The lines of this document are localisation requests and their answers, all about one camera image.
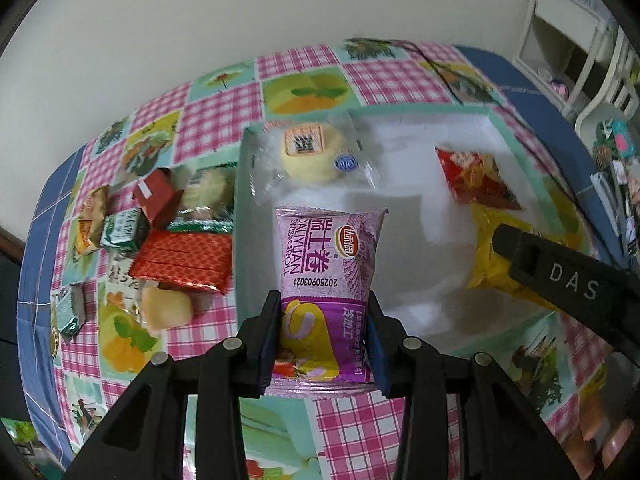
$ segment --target red gift box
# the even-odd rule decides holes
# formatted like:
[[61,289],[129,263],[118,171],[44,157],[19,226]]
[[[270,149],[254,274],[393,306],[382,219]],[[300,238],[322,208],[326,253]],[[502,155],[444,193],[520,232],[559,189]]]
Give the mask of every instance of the red gift box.
[[133,198],[138,201],[151,227],[162,229],[174,219],[182,191],[176,191],[169,181],[168,168],[157,168],[138,181]]

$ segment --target green candy wrapper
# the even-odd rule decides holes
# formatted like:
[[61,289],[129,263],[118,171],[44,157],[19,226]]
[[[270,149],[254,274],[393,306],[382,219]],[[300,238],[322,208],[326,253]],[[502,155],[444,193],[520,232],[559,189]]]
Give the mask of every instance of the green candy wrapper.
[[64,285],[53,296],[56,327],[66,338],[74,337],[84,324],[84,295],[82,283]]
[[100,245],[125,253],[135,253],[140,249],[147,233],[148,222],[142,209],[134,207],[107,216]]

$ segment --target label sticker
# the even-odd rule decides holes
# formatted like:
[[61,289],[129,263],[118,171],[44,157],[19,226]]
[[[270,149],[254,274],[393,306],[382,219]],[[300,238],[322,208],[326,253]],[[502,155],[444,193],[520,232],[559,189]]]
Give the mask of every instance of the label sticker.
[[138,187],[140,188],[140,191],[142,192],[142,195],[144,195],[145,198],[149,198],[151,196],[151,190],[149,189],[149,186],[146,184],[144,180],[141,180],[138,183]]
[[284,146],[289,156],[318,155],[324,152],[322,125],[304,124],[285,130]]
[[358,167],[358,161],[351,153],[346,153],[345,155],[338,155],[334,165],[336,170],[353,171]]

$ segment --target pink checkered pattern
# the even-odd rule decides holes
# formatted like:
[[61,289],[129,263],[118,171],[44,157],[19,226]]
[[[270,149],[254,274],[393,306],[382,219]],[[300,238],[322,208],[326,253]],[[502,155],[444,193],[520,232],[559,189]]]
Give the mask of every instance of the pink checkered pattern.
[[342,68],[367,105],[451,102],[437,75],[411,60],[347,63]]
[[111,381],[102,381],[102,392],[104,393],[104,402],[108,409],[116,403],[124,390],[127,389],[126,384],[113,383]]
[[58,235],[58,244],[56,245],[56,257],[53,262],[53,276],[51,277],[51,290],[57,290],[62,284],[62,273],[65,270],[66,247],[69,242],[69,229],[71,220],[63,222]]
[[449,471],[448,480],[460,478],[460,422],[458,420],[458,398],[447,396],[447,421],[449,423]]
[[[402,431],[404,399],[380,392],[316,400],[318,428],[332,480],[391,478]],[[449,480],[460,477],[460,434],[456,397],[447,396]]]
[[98,327],[95,321],[86,322],[70,343],[60,340],[62,366],[83,376],[100,377],[98,368]]
[[84,283],[82,291],[84,292],[86,321],[82,326],[82,330],[72,341],[65,343],[60,339],[62,366],[65,370],[76,372],[82,376],[99,378],[95,280]]
[[98,249],[98,267],[95,272],[96,278],[101,278],[107,275],[109,269],[109,253],[106,249]]
[[513,114],[516,117],[520,118],[517,111],[508,105],[507,108],[511,113],[508,113],[505,109],[501,107],[495,107],[495,112],[500,115],[504,123],[507,127],[513,132],[513,135],[518,139],[519,142],[526,145],[533,153],[536,154],[537,158],[540,160],[536,160],[533,158],[533,163],[537,170],[542,173],[551,173],[554,176],[558,176],[560,174],[558,170],[558,166],[554,158],[549,154],[546,148],[542,145],[542,143],[538,140],[538,138],[527,130],[523,128],[521,124],[513,117]]
[[74,444],[80,446],[80,443],[76,438],[73,422],[71,421],[71,410],[69,409],[69,403],[66,398],[65,373],[62,368],[58,368],[54,365],[53,379],[56,383],[56,393],[58,394],[58,403],[60,404],[60,411],[62,412],[62,421],[65,425],[66,435]]
[[174,359],[202,355],[213,345],[235,335],[236,307],[220,294],[191,294],[193,320],[166,331],[166,348]]
[[260,79],[337,64],[338,58],[335,57],[334,51],[326,45],[304,46],[303,48],[284,50],[255,60]]
[[[458,49],[451,45],[439,43],[415,43],[426,57],[440,63],[468,63]],[[407,51],[412,59],[424,61],[424,58],[414,52]]]
[[190,87],[191,83],[185,83],[142,105],[131,123],[131,131],[135,132],[169,112],[182,108]]
[[98,139],[92,139],[85,144],[84,150],[82,151],[82,159],[80,160],[80,170],[82,170],[82,168],[84,168],[91,160],[91,154],[97,141]]
[[107,186],[113,180],[113,176],[120,164],[122,150],[126,139],[116,142],[108,150],[98,155],[86,169],[82,186],[78,192],[78,199],[74,207],[74,216],[80,212],[82,200],[89,192],[100,186]]
[[191,456],[191,451],[186,448],[182,453],[182,480],[196,480],[195,457]]
[[578,427],[579,412],[580,402],[578,402],[578,395],[573,394],[569,397],[569,400],[546,421],[546,426],[558,440],[562,440]]
[[138,206],[138,201],[133,198],[133,191],[136,189],[136,183],[123,187],[109,196],[107,204],[107,215],[119,213],[125,209],[131,209]]
[[244,128],[261,119],[260,83],[257,82],[187,104],[175,139],[174,164],[239,142]]
[[604,363],[607,344],[574,318],[562,315],[575,385],[581,388]]

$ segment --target yellow snack bag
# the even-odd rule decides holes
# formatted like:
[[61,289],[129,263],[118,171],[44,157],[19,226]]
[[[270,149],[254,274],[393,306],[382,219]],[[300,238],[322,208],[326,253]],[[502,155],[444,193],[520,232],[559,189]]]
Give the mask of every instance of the yellow snack bag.
[[[496,253],[492,247],[491,240],[494,236],[494,231],[500,224],[507,224],[537,236],[540,236],[540,232],[537,232],[524,220],[520,220],[500,209],[491,209],[479,203],[471,203],[469,207],[478,228],[478,246],[476,248],[474,268],[466,286],[468,288],[497,288],[511,294],[514,298],[532,301],[545,308],[558,310],[532,290],[512,280],[509,277],[510,261]],[[555,239],[554,241],[566,245],[562,240]]]
[[100,235],[107,209],[107,190],[108,186],[97,187],[82,201],[76,226],[75,260],[100,248]]

